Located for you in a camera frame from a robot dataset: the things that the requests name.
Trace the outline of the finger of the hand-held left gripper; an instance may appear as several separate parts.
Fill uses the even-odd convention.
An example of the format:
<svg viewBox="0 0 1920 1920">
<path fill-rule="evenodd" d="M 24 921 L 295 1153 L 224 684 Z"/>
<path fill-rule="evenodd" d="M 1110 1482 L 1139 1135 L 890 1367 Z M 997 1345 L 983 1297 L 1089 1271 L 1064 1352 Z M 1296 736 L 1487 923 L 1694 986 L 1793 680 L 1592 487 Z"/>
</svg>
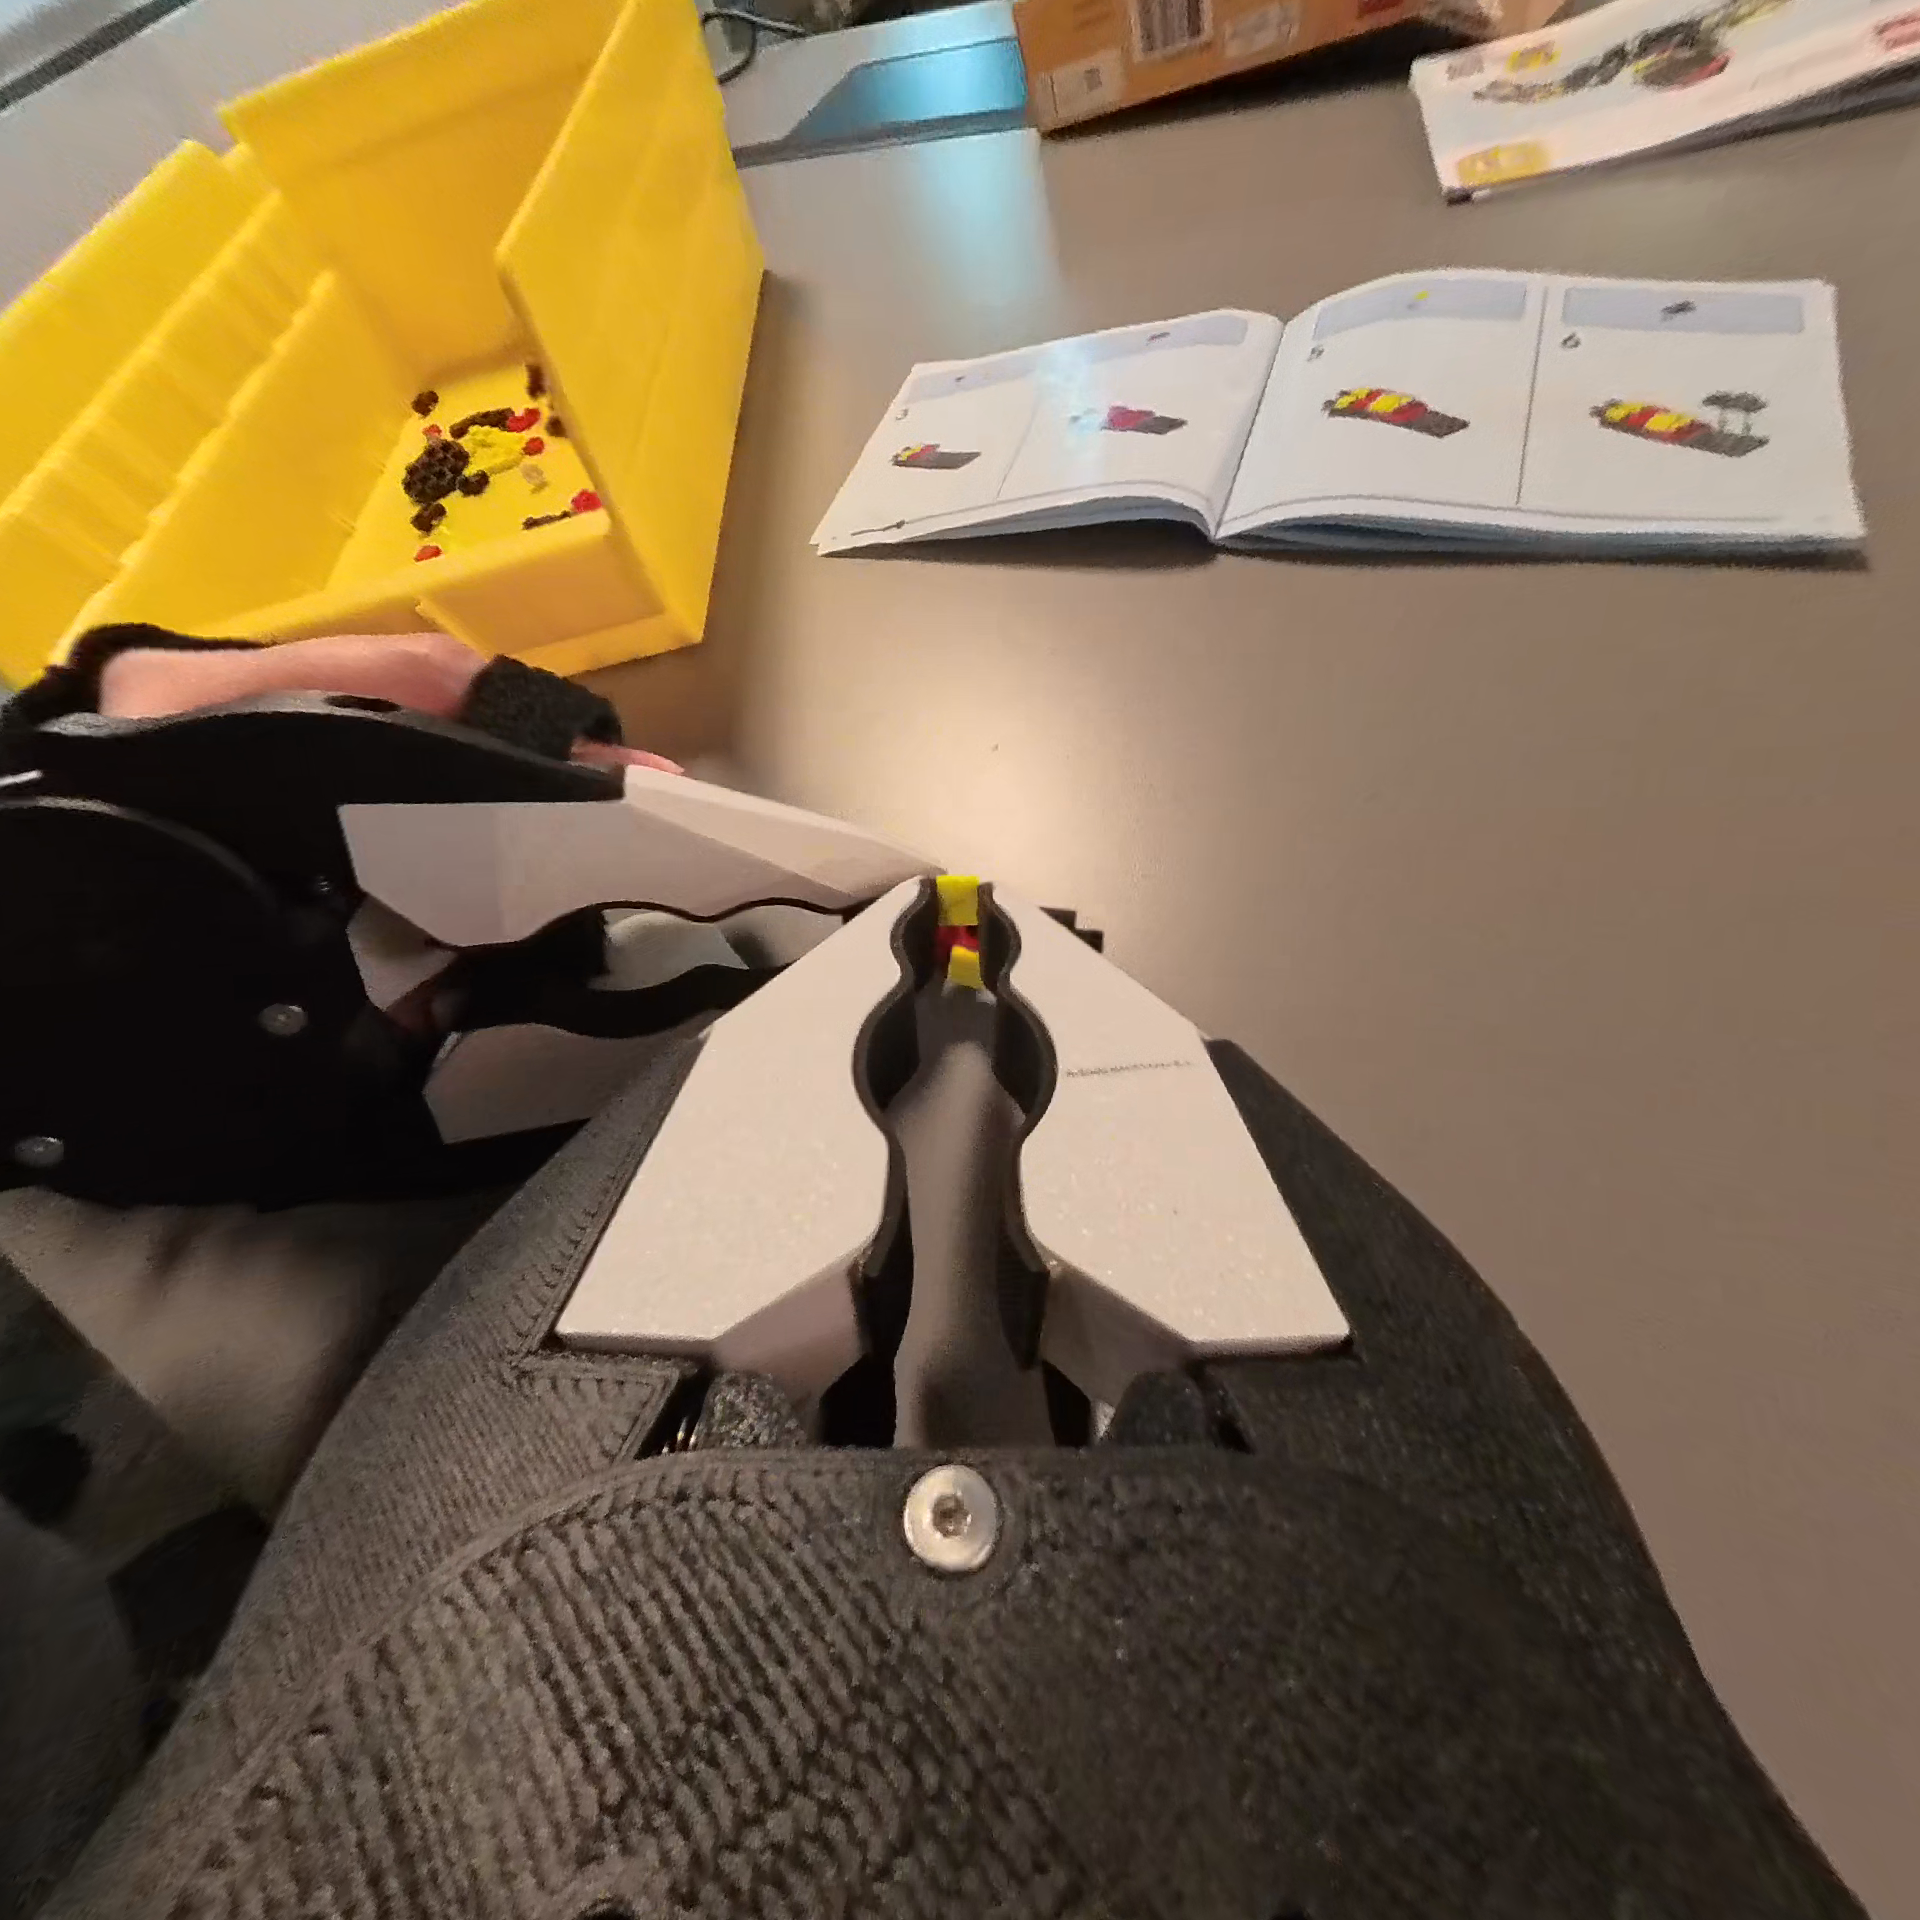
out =
<svg viewBox="0 0 1920 1920">
<path fill-rule="evenodd" d="M 635 990 L 549 993 L 533 1014 L 457 1030 L 425 1075 L 425 1111 L 449 1145 L 589 1120 L 663 1038 L 757 988 L 754 968 L 694 968 Z"/>
<path fill-rule="evenodd" d="M 519 944 L 592 908 L 846 914 L 942 870 L 881 832 L 639 767 L 614 801 L 354 802 L 341 825 L 359 890 L 449 950 Z"/>
</svg>

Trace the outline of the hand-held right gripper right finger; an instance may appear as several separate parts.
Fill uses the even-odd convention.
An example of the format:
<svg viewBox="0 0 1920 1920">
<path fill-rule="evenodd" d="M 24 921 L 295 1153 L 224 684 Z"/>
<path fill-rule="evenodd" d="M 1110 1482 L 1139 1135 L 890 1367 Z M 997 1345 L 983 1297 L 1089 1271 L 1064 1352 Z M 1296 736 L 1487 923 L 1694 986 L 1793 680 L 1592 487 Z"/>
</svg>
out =
<svg viewBox="0 0 1920 1920">
<path fill-rule="evenodd" d="M 1021 1115 L 999 1233 L 1021 1361 L 1185 1369 L 1344 1347 L 1349 1316 L 1203 1031 L 995 884 L 981 968 Z"/>
</svg>

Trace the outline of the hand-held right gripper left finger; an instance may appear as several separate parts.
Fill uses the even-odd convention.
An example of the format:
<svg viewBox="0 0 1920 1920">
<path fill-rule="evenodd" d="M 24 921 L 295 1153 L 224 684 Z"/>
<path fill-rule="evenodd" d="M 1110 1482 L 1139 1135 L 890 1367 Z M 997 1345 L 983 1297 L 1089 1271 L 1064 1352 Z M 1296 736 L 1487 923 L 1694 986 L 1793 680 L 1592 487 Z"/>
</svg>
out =
<svg viewBox="0 0 1920 1920">
<path fill-rule="evenodd" d="M 935 921 L 933 881 L 907 881 L 706 1031 L 562 1347 L 883 1345 L 906 1233 L 888 1111 L 920 1071 Z"/>
</svg>

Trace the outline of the black red yellow lego assembly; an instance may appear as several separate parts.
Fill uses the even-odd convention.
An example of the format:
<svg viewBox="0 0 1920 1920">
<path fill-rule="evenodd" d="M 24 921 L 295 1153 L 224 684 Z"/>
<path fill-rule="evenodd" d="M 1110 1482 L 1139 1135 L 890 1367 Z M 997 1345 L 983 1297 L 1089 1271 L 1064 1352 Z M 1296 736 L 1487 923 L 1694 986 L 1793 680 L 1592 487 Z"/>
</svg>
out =
<svg viewBox="0 0 1920 1920">
<path fill-rule="evenodd" d="M 917 972 L 920 993 L 1002 1007 L 1002 988 L 991 970 L 991 912 L 983 903 L 987 882 L 973 873 L 938 873 L 931 882 L 931 936 Z M 1042 918 L 1073 936 L 1089 954 L 1110 959 L 1107 932 L 1078 908 L 1030 903 L 1027 918 Z"/>
</svg>

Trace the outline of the pile of lego pieces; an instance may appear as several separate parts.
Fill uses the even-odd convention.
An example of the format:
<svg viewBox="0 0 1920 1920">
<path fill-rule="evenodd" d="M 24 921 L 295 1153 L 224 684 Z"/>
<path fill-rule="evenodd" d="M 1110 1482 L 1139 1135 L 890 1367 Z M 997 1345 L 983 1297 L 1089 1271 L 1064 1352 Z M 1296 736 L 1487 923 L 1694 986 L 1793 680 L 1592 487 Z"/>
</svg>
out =
<svg viewBox="0 0 1920 1920">
<path fill-rule="evenodd" d="M 609 511 L 541 359 L 421 391 L 414 416 L 397 487 L 417 567 Z"/>
</svg>

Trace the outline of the yellow plastic bin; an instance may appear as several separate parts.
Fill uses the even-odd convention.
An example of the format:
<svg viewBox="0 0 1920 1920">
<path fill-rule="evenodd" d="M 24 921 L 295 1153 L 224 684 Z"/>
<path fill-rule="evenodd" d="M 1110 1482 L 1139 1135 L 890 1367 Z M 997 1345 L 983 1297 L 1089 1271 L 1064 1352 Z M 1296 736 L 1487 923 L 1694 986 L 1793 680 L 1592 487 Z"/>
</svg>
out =
<svg viewBox="0 0 1920 1920">
<path fill-rule="evenodd" d="M 6 687 L 114 622 L 699 643 L 761 244 L 694 4 L 465 4 L 222 119 L 6 311 Z M 414 399 L 525 359 L 606 515 L 417 567 Z"/>
</svg>

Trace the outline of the cardboard lego box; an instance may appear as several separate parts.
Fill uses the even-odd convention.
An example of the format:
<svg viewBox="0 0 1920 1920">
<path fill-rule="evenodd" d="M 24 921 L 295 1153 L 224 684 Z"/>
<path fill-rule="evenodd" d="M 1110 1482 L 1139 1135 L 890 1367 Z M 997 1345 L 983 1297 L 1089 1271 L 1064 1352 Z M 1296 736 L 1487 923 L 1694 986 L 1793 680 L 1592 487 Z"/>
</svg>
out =
<svg viewBox="0 0 1920 1920">
<path fill-rule="evenodd" d="M 1040 132 L 1154 105 L 1393 33 L 1480 44 L 1541 30 L 1571 3 L 1015 3 Z"/>
</svg>

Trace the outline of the person's left hand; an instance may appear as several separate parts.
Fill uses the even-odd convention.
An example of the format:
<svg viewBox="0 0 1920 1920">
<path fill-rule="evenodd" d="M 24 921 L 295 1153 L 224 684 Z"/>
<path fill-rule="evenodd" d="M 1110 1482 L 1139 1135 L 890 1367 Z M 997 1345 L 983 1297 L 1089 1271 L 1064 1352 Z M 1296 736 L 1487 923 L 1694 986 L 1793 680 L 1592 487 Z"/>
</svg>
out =
<svg viewBox="0 0 1920 1920">
<path fill-rule="evenodd" d="M 65 662 L 6 700 L 6 753 L 73 713 L 175 719 L 248 700 L 345 698 L 483 731 L 549 760 L 682 769 L 626 744 L 617 711 L 589 689 L 442 632 L 216 640 L 147 622 L 86 632 Z"/>
</svg>

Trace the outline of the light blue instruction booklet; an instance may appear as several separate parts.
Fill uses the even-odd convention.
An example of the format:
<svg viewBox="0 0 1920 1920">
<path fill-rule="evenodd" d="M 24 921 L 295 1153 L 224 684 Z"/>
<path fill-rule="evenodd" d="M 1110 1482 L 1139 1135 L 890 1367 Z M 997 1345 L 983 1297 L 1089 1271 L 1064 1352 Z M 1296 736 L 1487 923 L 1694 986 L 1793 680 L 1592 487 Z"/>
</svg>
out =
<svg viewBox="0 0 1920 1920">
<path fill-rule="evenodd" d="M 1855 555 L 1833 288 L 1407 272 L 915 366 L 813 547 L 1131 522 L 1245 553 Z"/>
</svg>

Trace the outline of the white picture-cover instruction booklet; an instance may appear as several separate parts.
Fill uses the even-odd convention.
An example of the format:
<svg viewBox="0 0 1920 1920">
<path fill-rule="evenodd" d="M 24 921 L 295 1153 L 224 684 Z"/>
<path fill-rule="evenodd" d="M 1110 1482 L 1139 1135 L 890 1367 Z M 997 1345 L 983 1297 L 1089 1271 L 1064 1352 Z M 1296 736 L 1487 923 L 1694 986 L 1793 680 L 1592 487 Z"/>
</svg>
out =
<svg viewBox="0 0 1920 1920">
<path fill-rule="evenodd" d="M 1914 105 L 1917 3 L 1618 3 L 1413 65 L 1442 194 Z"/>
</svg>

